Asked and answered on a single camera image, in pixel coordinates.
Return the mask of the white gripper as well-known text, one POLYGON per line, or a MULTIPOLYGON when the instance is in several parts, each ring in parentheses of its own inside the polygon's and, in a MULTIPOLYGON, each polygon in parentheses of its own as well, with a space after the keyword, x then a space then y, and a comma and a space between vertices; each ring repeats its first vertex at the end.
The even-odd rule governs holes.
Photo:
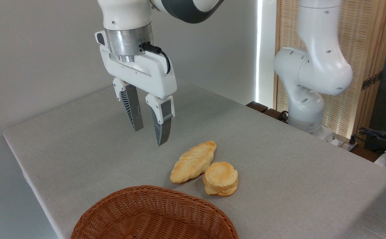
POLYGON ((137 88, 148 92, 145 97, 150 107, 158 146, 170 137, 171 120, 175 116, 173 97, 177 90, 173 65, 161 53, 146 51, 135 55, 134 62, 123 62, 110 53, 104 31, 96 32, 100 53, 106 70, 114 76, 117 100, 123 103, 128 118, 137 132, 144 127, 137 88))

